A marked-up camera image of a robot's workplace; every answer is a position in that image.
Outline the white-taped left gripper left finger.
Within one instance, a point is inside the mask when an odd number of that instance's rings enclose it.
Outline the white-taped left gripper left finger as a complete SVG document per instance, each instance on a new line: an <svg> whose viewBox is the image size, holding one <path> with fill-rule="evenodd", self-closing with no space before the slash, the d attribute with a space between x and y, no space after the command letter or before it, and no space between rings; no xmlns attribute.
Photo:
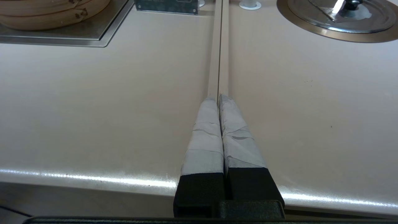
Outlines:
<svg viewBox="0 0 398 224"><path fill-rule="evenodd" d="M200 105L174 197L175 218L209 218L225 199L224 152L217 104Z"/></svg>

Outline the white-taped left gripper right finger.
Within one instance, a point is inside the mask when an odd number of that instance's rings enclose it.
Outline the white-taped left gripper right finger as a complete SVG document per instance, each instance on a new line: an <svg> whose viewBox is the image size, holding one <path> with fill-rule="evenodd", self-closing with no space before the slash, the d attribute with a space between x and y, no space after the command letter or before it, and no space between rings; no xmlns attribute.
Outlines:
<svg viewBox="0 0 398 224"><path fill-rule="evenodd" d="M285 202L235 101L221 95L228 218L283 218Z"/></svg>

